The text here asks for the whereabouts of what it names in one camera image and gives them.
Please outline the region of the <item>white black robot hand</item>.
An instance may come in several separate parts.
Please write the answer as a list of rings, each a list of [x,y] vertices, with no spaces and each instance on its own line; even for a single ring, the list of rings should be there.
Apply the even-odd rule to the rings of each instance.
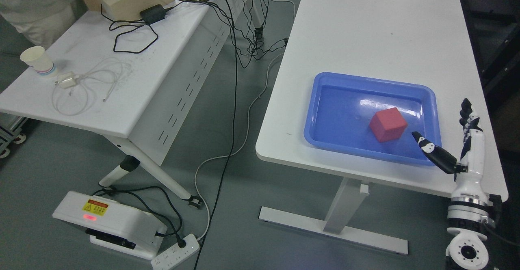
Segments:
[[[463,198],[473,199],[477,203],[486,205],[489,199],[481,186],[485,160],[485,135],[479,127],[480,117],[467,98],[461,104],[460,117],[463,148],[459,160],[444,148],[430,142],[418,131],[411,134],[427,159],[440,170],[453,175],[456,188],[451,193],[451,198],[457,201]]]

